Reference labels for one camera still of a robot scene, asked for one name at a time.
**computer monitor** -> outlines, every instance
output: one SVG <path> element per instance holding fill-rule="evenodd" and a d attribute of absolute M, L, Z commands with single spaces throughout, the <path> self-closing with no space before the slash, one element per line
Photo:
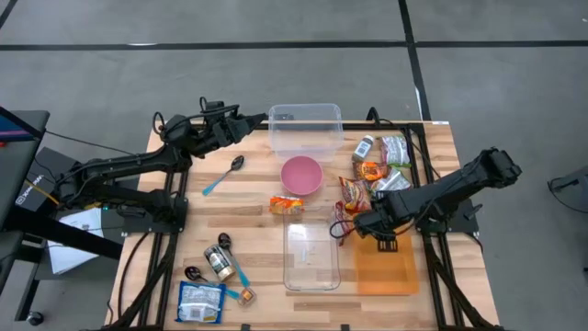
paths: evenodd
<path fill-rule="evenodd" d="M 28 125 L 17 115 L 0 107 L 0 143 L 26 142 L 42 138 L 42 132 Z"/>

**spoon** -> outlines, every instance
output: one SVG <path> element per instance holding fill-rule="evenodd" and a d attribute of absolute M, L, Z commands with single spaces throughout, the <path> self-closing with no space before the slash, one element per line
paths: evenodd
<path fill-rule="evenodd" d="M 204 280 L 208 284 L 213 284 L 211 281 L 208 281 L 207 279 L 202 277 L 202 273 L 200 273 L 200 269 L 198 267 L 188 267 L 184 270 L 184 274 L 186 275 L 186 277 L 189 280 L 192 280 L 192 281 Z M 239 299 L 239 293 L 236 291 L 226 289 L 226 293 L 228 296 L 230 296 L 231 298 L 233 298 L 235 300 Z"/>
<path fill-rule="evenodd" d="M 222 175 L 219 179 L 215 180 L 214 183 L 210 184 L 209 187 L 204 188 L 202 190 L 202 195 L 205 195 L 205 196 L 209 195 L 210 192 L 212 192 L 212 189 L 215 186 L 217 186 L 217 184 L 219 184 L 225 177 L 227 177 L 227 175 L 229 175 L 229 173 L 231 171 L 241 169 L 241 167 L 243 166 L 243 162 L 245 162 L 245 157 L 243 155 L 239 155 L 239 156 L 235 157 L 235 159 L 232 160 L 232 162 L 231 162 L 231 169 L 229 169 L 229 171 L 224 173 L 224 175 Z"/>
<path fill-rule="evenodd" d="M 227 252 L 229 252 L 229 254 L 231 254 L 232 262 L 234 263 L 235 267 L 237 268 L 237 272 L 239 273 L 239 279 L 241 280 L 243 287 L 248 288 L 249 285 L 251 285 L 249 282 L 249 279 L 247 279 L 247 276 L 245 276 L 245 274 L 241 270 L 241 267 L 239 267 L 239 263 L 237 263 L 237 259 L 235 258 L 235 256 L 231 252 L 231 244 L 232 244 L 231 238 L 229 237 L 228 234 L 221 233 L 221 234 L 219 234 L 218 241 L 219 241 L 220 248 L 227 250 Z"/>

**white paper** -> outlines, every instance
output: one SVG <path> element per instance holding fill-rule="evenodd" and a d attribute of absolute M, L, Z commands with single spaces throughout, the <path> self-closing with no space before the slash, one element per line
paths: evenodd
<path fill-rule="evenodd" d="M 61 218 L 59 222 L 85 231 L 96 229 L 89 231 L 89 233 L 104 237 L 101 229 L 101 211 L 102 210 L 99 208 L 93 208 L 91 210 L 77 212 Z M 92 258 L 97 257 L 97 254 L 88 253 L 71 247 L 59 246 L 60 243 L 49 241 L 49 246 L 52 245 L 57 245 L 49 248 L 51 269 L 55 275 L 61 275 L 63 272 L 71 270 Z"/>

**orange cutting board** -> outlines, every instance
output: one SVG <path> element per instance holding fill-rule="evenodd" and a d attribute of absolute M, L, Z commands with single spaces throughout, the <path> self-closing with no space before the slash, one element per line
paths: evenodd
<path fill-rule="evenodd" d="M 410 234 L 396 238 L 398 252 L 379 252 L 378 241 L 352 234 L 357 274 L 357 293 L 361 295 L 409 295 L 419 291 Z"/>

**snack bag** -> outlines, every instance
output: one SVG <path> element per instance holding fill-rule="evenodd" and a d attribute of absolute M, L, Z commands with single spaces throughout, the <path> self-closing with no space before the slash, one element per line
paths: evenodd
<path fill-rule="evenodd" d="M 351 180 L 339 177 L 341 193 L 345 201 L 345 208 L 353 213 L 371 210 L 369 192 L 363 180 Z"/>
<path fill-rule="evenodd" d="M 225 284 L 180 282 L 176 322 L 220 324 L 224 305 Z"/>
<path fill-rule="evenodd" d="M 337 239 L 337 244 L 339 246 L 343 245 L 343 243 L 345 241 L 345 236 L 351 232 L 351 229 L 352 229 L 352 226 L 350 223 L 351 221 L 353 221 L 353 215 L 345 210 L 345 205 L 343 204 L 342 201 L 337 201 L 334 204 L 333 223 L 335 223 L 335 222 L 340 222 L 340 223 L 338 223 L 333 228 L 332 234 L 334 234 L 336 236 L 343 236 L 343 238 Z"/>
<path fill-rule="evenodd" d="M 354 162 L 353 170 L 356 179 L 365 179 L 369 181 L 378 180 L 388 175 L 388 165 L 376 162 Z"/>
<path fill-rule="evenodd" d="M 388 166 L 411 166 L 406 140 L 403 136 L 381 137 L 380 140 L 379 148 L 382 152 L 382 162 Z"/>
<path fill-rule="evenodd" d="M 393 167 L 387 178 L 382 178 L 372 183 L 371 192 L 375 193 L 380 190 L 399 190 L 409 188 L 411 182 L 408 181 L 400 170 Z"/>
<path fill-rule="evenodd" d="M 269 200 L 269 211 L 278 215 L 299 215 L 304 211 L 304 200 L 275 196 Z"/>

